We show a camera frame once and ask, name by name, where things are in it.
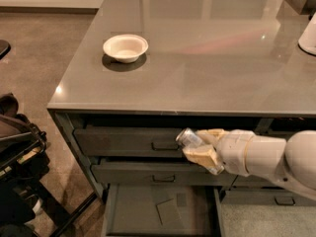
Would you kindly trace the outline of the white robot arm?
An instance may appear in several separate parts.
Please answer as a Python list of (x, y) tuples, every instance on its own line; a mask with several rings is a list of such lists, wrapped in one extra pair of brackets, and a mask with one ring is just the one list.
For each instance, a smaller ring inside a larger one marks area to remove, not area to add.
[(306, 198), (316, 199), (316, 131), (290, 138), (251, 130), (184, 129), (176, 138), (186, 158), (217, 175), (256, 176)]

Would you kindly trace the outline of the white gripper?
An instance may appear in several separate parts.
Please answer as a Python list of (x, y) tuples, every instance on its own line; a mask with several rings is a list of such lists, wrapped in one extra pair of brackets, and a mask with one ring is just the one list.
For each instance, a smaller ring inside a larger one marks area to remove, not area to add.
[[(230, 174), (249, 176), (246, 154), (249, 143), (255, 136), (253, 131), (235, 129), (228, 132), (222, 128), (214, 128), (198, 130), (197, 135), (211, 145), (185, 147), (183, 152), (189, 161), (202, 166), (212, 175), (219, 175), (225, 168)], [(216, 147), (224, 166), (213, 147)]]

